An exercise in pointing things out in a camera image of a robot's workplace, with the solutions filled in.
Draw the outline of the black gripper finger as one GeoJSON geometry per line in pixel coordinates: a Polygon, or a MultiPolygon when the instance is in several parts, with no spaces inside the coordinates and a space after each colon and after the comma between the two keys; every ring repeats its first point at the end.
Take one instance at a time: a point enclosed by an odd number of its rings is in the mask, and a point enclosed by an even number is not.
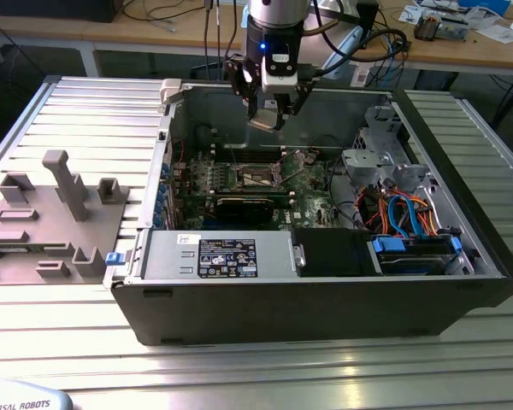
{"type": "Polygon", "coordinates": [[[315,81],[313,79],[297,84],[295,86],[295,91],[298,96],[294,101],[291,100],[288,93],[274,95],[274,100],[277,104],[275,129],[282,129],[289,116],[298,114],[314,87],[315,81]]]}
{"type": "Polygon", "coordinates": [[[233,93],[241,97],[247,107],[247,120],[251,120],[257,113],[257,93],[262,85],[261,64],[249,57],[232,57],[226,59],[224,68],[233,93]]]}

